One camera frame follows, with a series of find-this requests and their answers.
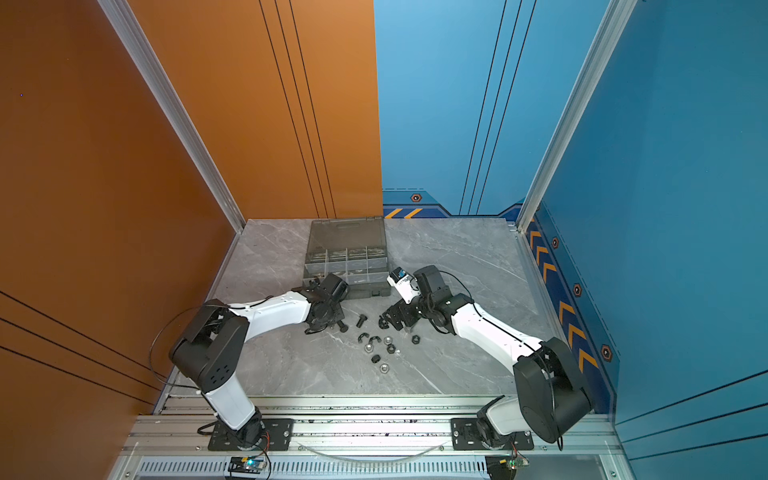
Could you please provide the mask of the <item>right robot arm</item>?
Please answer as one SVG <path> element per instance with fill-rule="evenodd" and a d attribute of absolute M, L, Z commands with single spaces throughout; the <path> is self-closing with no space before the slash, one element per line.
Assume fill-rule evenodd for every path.
<path fill-rule="evenodd" d="M 564 434 L 595 403 L 588 379 L 568 344 L 557 337 L 542 340 L 495 318 L 467 291 L 454 293 L 445 271 L 429 265 L 411 274 L 400 267 L 387 277 L 400 299 L 382 314 L 396 329 L 425 319 L 441 333 L 467 340 L 513 376 L 515 394 L 499 396 L 476 413 L 481 441 L 500 449 L 508 438 L 531 432 L 562 447 Z"/>

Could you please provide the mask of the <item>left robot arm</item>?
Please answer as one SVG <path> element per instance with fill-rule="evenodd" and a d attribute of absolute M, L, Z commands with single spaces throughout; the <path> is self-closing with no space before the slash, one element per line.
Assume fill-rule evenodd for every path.
<path fill-rule="evenodd" d="M 210 300 L 198 307 L 169 351 L 169 359 L 209 404 L 227 439 L 241 450 L 260 448 L 266 437 L 262 414 L 236 376 L 249 340 L 304 324 L 307 335 L 343 320 L 349 286 L 330 274 L 309 287 L 251 303 Z"/>

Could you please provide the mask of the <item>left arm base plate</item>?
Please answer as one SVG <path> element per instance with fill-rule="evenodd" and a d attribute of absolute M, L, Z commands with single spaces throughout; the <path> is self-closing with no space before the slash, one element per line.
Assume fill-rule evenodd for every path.
<path fill-rule="evenodd" d="M 283 452 L 289 449 L 293 430 L 294 420 L 291 418 L 251 420 L 237 431 L 218 420 L 213 427 L 208 449 Z"/>

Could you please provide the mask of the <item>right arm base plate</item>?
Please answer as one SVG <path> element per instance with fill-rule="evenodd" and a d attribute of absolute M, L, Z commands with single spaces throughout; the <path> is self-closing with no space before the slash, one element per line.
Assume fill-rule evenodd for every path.
<path fill-rule="evenodd" d="M 488 422 L 476 417 L 450 419 L 451 440 L 454 450 L 532 451 L 534 441 L 529 431 L 502 435 Z"/>

